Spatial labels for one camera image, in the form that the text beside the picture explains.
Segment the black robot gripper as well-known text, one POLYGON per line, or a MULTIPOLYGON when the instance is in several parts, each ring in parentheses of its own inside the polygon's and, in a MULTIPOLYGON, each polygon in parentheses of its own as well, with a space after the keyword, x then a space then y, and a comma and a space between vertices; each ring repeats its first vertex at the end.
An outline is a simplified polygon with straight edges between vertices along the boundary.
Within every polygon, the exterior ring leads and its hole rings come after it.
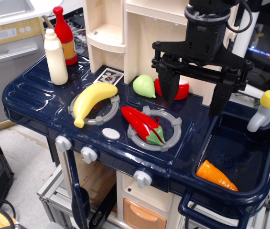
MULTIPOLYGON (((233 29, 228 19, 231 8, 240 0, 191 0, 185 7, 187 18, 185 41, 156 41, 152 47, 155 56, 152 67, 156 69, 163 99, 171 105, 177 95, 180 76, 189 75, 198 80, 215 83, 209 116, 220 115, 231 94, 244 90, 247 75, 254 67, 253 62, 228 51, 223 44, 226 30, 233 29)), ((241 3, 246 11, 247 3, 241 3)))

